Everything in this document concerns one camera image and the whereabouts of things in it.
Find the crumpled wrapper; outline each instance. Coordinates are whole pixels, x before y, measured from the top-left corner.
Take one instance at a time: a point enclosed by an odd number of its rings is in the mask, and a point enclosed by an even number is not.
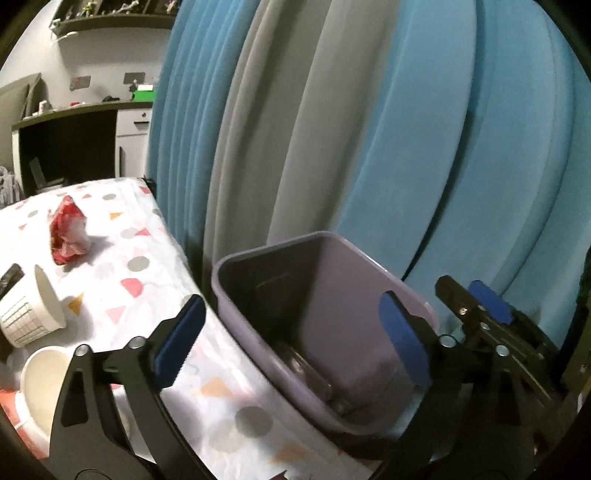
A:
[[[90,239],[86,235],[86,216],[72,197],[63,197],[50,219],[51,257],[56,265],[66,265],[88,252]]]

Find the cabinet door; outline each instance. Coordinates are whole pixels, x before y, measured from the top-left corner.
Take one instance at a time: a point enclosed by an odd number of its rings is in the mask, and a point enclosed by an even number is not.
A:
[[[148,135],[115,139],[115,176],[143,177],[146,174]]]

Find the trash bin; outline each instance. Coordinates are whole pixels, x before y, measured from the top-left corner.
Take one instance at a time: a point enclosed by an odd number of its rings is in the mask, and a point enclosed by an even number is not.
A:
[[[412,396],[415,385],[380,323],[384,292],[438,327],[417,293],[330,232],[229,255],[212,286],[238,344],[325,432],[386,432]]]

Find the drawer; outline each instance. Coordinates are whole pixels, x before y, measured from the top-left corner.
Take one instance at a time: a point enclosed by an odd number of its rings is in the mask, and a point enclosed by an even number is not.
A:
[[[151,108],[119,110],[117,112],[117,127],[115,135],[147,134],[152,120]]]

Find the red triangle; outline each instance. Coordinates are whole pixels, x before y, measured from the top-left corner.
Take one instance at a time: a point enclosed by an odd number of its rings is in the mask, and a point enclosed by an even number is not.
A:
[[[144,291],[144,286],[137,278],[124,278],[121,280],[123,288],[129,292],[133,298],[139,297]]]
[[[105,313],[109,316],[113,323],[117,325],[124,311],[125,307],[116,307],[114,309],[105,310]]]

